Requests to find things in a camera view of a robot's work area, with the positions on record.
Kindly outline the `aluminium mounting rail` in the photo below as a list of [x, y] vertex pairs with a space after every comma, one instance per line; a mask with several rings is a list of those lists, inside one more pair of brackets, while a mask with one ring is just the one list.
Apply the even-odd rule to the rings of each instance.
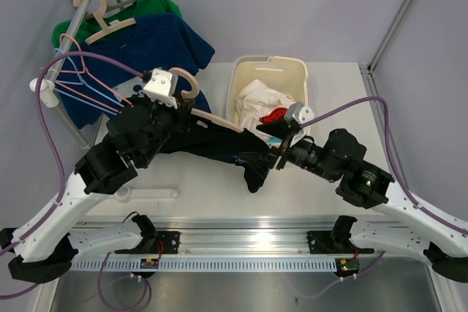
[[331, 231], [336, 218], [196, 219], [150, 217], [158, 231], [178, 232], [178, 256], [307, 256], [309, 232]]

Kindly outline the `beige wooden hanger front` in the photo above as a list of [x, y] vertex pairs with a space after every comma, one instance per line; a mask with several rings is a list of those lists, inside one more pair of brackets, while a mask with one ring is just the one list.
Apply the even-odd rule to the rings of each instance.
[[[183, 100], [188, 100], [188, 99], [194, 99], [199, 93], [200, 93], [200, 87], [193, 75], [191, 75], [189, 72], [186, 70], [179, 68], [179, 67], [173, 67], [169, 70], [169, 73], [173, 75], [177, 75], [179, 77], [182, 77], [185, 79], [189, 84], [190, 84], [190, 90], [186, 91], [183, 90], [181, 92], [181, 97]], [[234, 123], [225, 120], [217, 115], [213, 115], [211, 113], [207, 113], [202, 110], [198, 110], [193, 108], [192, 109], [192, 114], [199, 117], [199, 118], [204, 118], [206, 120], [211, 121], [212, 123], [215, 123], [218, 126], [222, 126], [224, 128], [228, 128], [233, 130], [234, 132], [241, 133], [244, 131], [240, 126], [235, 125]]]

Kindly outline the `grey metal clothes rail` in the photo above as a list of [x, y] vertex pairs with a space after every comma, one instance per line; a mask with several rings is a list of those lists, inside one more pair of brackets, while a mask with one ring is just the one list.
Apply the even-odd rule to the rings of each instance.
[[[73, 45], [72, 39], [75, 38], [78, 29], [83, 22], [84, 17], [87, 15], [88, 9], [93, 0], [72, 0], [73, 6], [76, 8], [76, 12], [72, 17], [70, 25], [67, 28], [66, 36], [61, 40], [59, 49], [64, 53], [68, 53], [70, 48]], [[55, 93], [55, 81], [61, 71], [63, 66], [64, 59], [58, 58], [59, 53], [54, 56], [54, 61], [50, 67], [44, 67], [45, 72], [40, 73], [39, 77], [36, 80], [30, 82], [30, 89], [34, 89], [37, 100], [37, 108], [39, 111], [41, 107], [48, 107], [54, 110], [68, 128], [70, 134], [78, 142], [78, 145], [87, 150], [90, 148], [88, 140], [83, 136], [79, 129], [74, 125], [74, 123], [69, 119], [65, 114], [63, 109], [60, 107], [60, 100]]]

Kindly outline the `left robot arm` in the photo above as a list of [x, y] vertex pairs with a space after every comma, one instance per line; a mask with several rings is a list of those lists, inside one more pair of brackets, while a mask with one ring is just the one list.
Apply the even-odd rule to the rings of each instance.
[[107, 122], [104, 139], [75, 164], [59, 193], [20, 228], [1, 231], [1, 248], [15, 256], [13, 279], [45, 284], [88, 257], [109, 252], [146, 254], [156, 246], [157, 230], [147, 216], [90, 232], [71, 229], [87, 212], [149, 166], [172, 132], [187, 132], [193, 99], [177, 95], [166, 105], [137, 97]]

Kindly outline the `cream plastic laundry basket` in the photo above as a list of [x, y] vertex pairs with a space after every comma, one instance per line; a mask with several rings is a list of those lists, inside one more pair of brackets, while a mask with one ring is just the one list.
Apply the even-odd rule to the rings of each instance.
[[304, 62], [280, 56], [244, 56], [236, 62], [227, 98], [226, 119], [235, 125], [240, 126], [235, 99], [253, 80], [262, 81], [296, 102], [308, 104], [308, 70]]

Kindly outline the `beige wooden hanger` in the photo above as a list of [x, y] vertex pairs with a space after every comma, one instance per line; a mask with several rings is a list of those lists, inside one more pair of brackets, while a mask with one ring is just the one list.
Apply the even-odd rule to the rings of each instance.
[[[78, 8], [80, 6], [81, 1], [82, 0], [72, 0], [73, 6]], [[99, 3], [98, 13], [100, 13], [101, 15], [107, 12], [113, 11], [115, 9], [124, 8], [125, 6], [129, 6], [136, 2], [136, 0], [126, 0], [126, 1], [121, 1], [114, 5], [108, 5], [106, 0], [97, 0], [97, 1]]]
[[101, 30], [87, 37], [85, 39], [86, 44], [91, 45], [95, 43], [96, 41], [106, 37], [107, 35], [110, 35], [114, 32], [120, 31], [126, 27], [133, 26], [136, 24], [136, 20], [134, 18], [130, 18], [130, 19], [126, 19], [126, 20], [114, 23], [112, 25], [109, 25], [104, 21], [103, 15], [104, 13], [101, 12], [100, 10], [94, 13], [94, 17], [96, 21], [98, 22], [99, 26], [101, 27]]
[[[200, 87], [193, 75], [191, 75], [189, 72], [186, 70], [179, 68], [179, 67], [173, 67], [169, 70], [169, 73], [173, 75], [177, 75], [179, 77], [182, 77], [185, 79], [189, 84], [190, 84], [190, 90], [186, 91], [183, 90], [181, 92], [181, 97], [183, 100], [188, 100], [188, 99], [194, 99], [199, 93], [200, 93]], [[211, 113], [207, 113], [202, 110], [198, 110], [193, 108], [192, 109], [192, 114], [199, 117], [199, 118], [204, 118], [206, 120], [211, 121], [212, 123], [215, 123], [218, 126], [222, 126], [224, 128], [228, 128], [233, 130], [234, 132], [241, 133], [244, 131], [240, 126], [235, 125], [234, 123], [225, 120], [217, 115], [213, 115]]]

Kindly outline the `beige wooden hanger middle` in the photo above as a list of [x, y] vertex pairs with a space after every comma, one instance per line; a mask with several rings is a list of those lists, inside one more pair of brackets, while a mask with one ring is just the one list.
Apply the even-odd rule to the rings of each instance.
[[126, 27], [133, 26], [136, 24], [136, 20], [134, 18], [130, 18], [130, 19], [126, 19], [126, 20], [114, 23], [112, 25], [109, 25], [104, 21], [103, 15], [104, 13], [101, 12], [100, 10], [94, 13], [94, 17], [96, 21], [98, 22], [99, 26], [101, 27], [101, 30], [87, 37], [85, 39], [86, 44], [91, 45], [95, 43], [96, 41], [106, 37], [107, 35], [110, 35], [114, 32], [120, 31]]

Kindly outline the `black t shirt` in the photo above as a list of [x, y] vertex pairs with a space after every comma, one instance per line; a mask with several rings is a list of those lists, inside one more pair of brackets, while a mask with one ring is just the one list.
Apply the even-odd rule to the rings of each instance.
[[255, 193], [268, 177], [269, 150], [264, 141], [246, 129], [235, 132], [195, 116], [190, 121], [189, 131], [173, 132], [160, 152], [185, 152], [243, 167], [247, 188]]

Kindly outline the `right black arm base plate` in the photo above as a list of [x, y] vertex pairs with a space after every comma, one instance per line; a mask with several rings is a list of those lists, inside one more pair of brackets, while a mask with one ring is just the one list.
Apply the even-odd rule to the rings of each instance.
[[373, 248], [359, 248], [349, 238], [332, 237], [332, 231], [309, 231], [306, 234], [310, 254], [373, 254]]

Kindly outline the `light blue t shirt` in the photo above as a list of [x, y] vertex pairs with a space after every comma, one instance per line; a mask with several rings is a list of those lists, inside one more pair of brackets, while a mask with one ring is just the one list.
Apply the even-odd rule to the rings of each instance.
[[282, 140], [277, 137], [267, 136], [265, 141], [269, 146], [277, 146], [282, 143]]

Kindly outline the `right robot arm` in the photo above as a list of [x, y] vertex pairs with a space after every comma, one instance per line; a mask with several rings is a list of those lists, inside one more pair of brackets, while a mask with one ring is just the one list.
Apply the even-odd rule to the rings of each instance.
[[346, 129], [330, 132], [324, 146], [305, 136], [293, 142], [300, 127], [280, 119], [261, 124], [258, 130], [282, 141], [270, 152], [271, 166], [286, 163], [331, 183], [336, 193], [358, 208], [392, 216], [398, 226], [371, 224], [353, 216], [339, 216], [333, 229], [308, 233], [327, 254], [369, 254], [387, 251], [417, 259], [439, 275], [467, 282], [467, 223], [437, 210], [415, 195], [405, 193], [393, 176], [364, 159], [366, 147]]

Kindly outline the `navy blue t shirt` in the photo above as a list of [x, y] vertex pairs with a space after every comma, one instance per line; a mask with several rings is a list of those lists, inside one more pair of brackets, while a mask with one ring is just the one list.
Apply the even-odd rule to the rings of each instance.
[[[173, 20], [177, 22], [176, 26], [165, 29], [161, 33], [161, 37], [147, 39], [139, 45], [129, 43], [99, 48], [94, 46], [98, 40], [91, 45], [81, 42], [80, 49], [107, 56], [140, 73], [155, 68], [169, 70], [173, 67], [179, 67], [191, 75], [196, 75], [201, 69], [208, 66], [215, 50], [182, 18], [175, 16]], [[82, 69], [80, 57], [73, 56], [71, 58], [77, 64], [78, 69]], [[138, 76], [95, 58], [84, 57], [84, 64], [86, 70], [83, 75], [84, 79], [102, 93], [118, 99], [123, 105], [128, 99], [143, 95], [143, 81]], [[65, 60], [62, 69], [73, 70], [73, 67], [68, 60]], [[64, 73], [61, 73], [58, 79], [63, 81], [78, 80], [76, 75]], [[95, 102], [99, 100], [117, 110], [120, 109], [83, 86], [72, 85], [71, 89], [72, 91], [61, 88], [58, 94], [69, 118], [79, 129], [94, 124], [102, 114], [108, 117], [113, 116], [111, 111], [100, 105], [95, 105], [80, 94], [90, 96], [95, 99]]]

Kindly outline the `blue wire hanger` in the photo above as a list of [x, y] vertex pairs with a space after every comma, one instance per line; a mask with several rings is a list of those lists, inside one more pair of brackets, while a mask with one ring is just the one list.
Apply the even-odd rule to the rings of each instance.
[[[106, 100], [107, 102], [109, 103], [112, 103], [113, 105], [116, 105], [117, 107], [123, 107], [124, 105], [118, 100], [118, 99], [115, 99], [115, 98], [112, 98], [104, 93], [102, 93], [101, 91], [97, 90], [95, 87], [91, 86], [83, 77], [83, 75], [86, 73], [86, 70], [85, 70], [85, 64], [84, 64], [84, 57], [81, 57], [81, 63], [82, 63], [82, 69], [78, 69], [78, 66], [77, 64], [74, 62], [74, 60], [71, 58], [71, 57], [67, 57], [67, 60], [68, 62], [71, 63], [72, 67], [73, 67], [73, 70], [65, 70], [65, 69], [62, 69], [60, 71], [60, 73], [64, 73], [64, 74], [73, 74], [73, 75], [76, 75], [78, 80], [77, 81], [63, 81], [63, 80], [58, 80], [58, 82], [62, 85], [65, 85], [65, 87], [72, 91], [71, 89], [71, 86], [72, 85], [76, 85], [76, 86], [83, 86], [85, 88], [87, 88], [88, 90], [94, 92], [95, 94], [97, 94], [98, 96], [102, 97], [104, 100]], [[92, 101], [95, 105], [100, 105], [102, 108], [106, 109], [106, 110], [109, 110], [111, 111], [113, 114], [116, 114], [117, 113], [117, 109], [115, 107], [111, 107], [110, 105], [108, 104], [105, 104], [104, 102], [101, 102], [99, 100], [97, 100], [95, 102], [95, 99], [92, 99], [90, 96], [85, 96], [85, 94], [80, 94], [83, 98], [86, 98], [87, 100], [89, 101]]]

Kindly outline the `green t shirt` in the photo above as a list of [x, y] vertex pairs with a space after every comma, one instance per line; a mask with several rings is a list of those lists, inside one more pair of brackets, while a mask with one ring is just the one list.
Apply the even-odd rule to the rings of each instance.
[[133, 0], [123, 10], [105, 18], [105, 22], [111, 25], [134, 18], [136, 24], [107, 35], [94, 46], [104, 48], [117, 44], [139, 45], [147, 39], [159, 38], [165, 29], [177, 25], [173, 20], [175, 16], [180, 17], [181, 11], [171, 0]]

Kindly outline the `white red print t shirt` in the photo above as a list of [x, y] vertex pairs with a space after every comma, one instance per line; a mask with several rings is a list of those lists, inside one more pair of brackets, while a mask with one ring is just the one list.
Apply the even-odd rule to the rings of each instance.
[[260, 80], [253, 80], [235, 99], [238, 124], [268, 140], [270, 136], [259, 131], [257, 126], [282, 118], [290, 105], [295, 103], [291, 96], [269, 88]]

